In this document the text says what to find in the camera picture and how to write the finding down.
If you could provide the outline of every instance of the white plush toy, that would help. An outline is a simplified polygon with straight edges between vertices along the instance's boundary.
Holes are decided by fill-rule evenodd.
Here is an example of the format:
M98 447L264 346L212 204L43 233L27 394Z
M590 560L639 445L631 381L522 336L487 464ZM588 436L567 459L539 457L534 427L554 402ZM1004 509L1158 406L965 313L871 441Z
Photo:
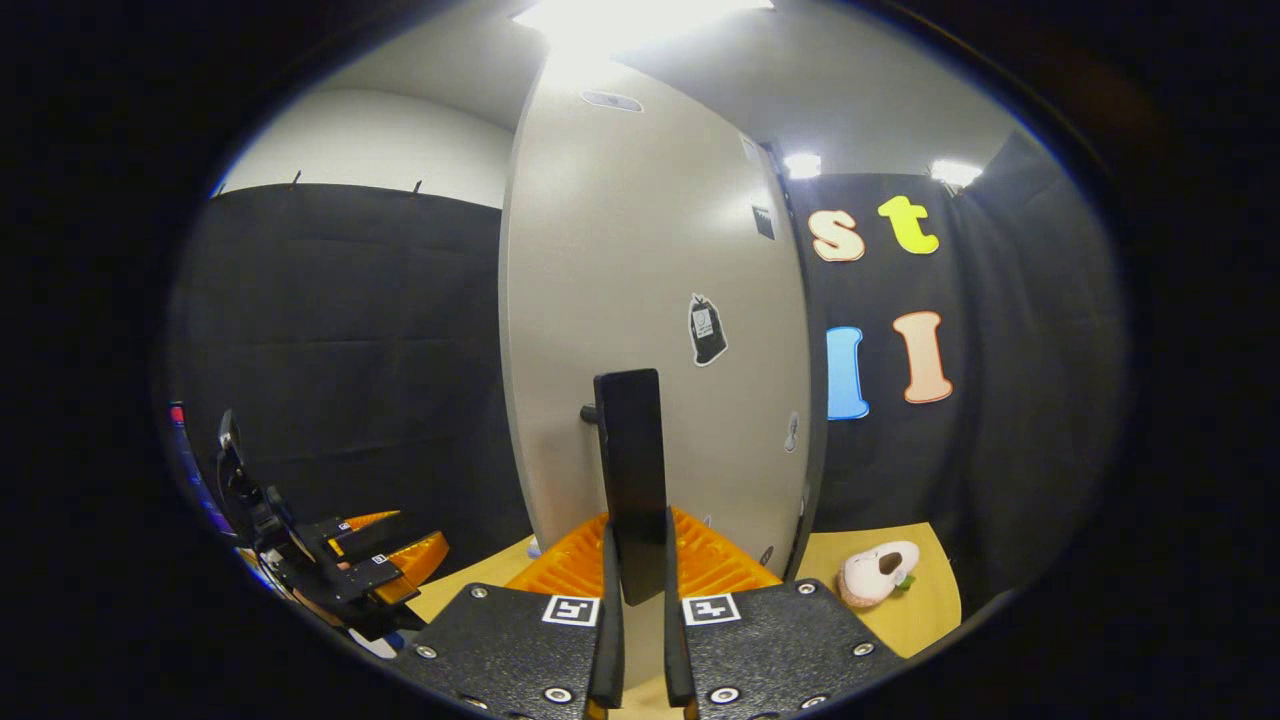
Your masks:
M840 568L840 597L852 607L877 605L895 587L910 585L909 577L919 561L920 548L910 541L887 542L859 552Z

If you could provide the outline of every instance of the black fabric backdrop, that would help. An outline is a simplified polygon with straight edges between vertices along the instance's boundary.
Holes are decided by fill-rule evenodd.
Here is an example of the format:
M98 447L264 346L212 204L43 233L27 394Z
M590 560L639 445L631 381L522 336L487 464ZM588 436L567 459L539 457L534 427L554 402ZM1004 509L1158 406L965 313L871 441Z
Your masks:
M788 186L827 327L863 331L867 416L828 424L815 532L928 520L968 616L1043 569L1082 521L1121 413L1125 334L1107 236L1057 163L1012 135L951 197L923 176L820 176ZM929 255L877 208L924 205ZM867 245L849 263L809 246L817 210L845 210ZM892 322L932 310L954 392L911 405Z
M527 536L502 393L499 222L370 187L210 200L168 343L205 477L232 407L250 470L303 521L413 514L452 546L438 574Z

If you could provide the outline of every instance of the white wall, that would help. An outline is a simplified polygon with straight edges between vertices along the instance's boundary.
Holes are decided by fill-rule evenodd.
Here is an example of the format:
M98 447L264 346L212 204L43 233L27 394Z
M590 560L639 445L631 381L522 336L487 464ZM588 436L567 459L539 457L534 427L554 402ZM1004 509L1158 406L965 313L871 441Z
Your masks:
M502 208L512 133L417 97L376 90L305 95L265 128L219 183L388 187Z

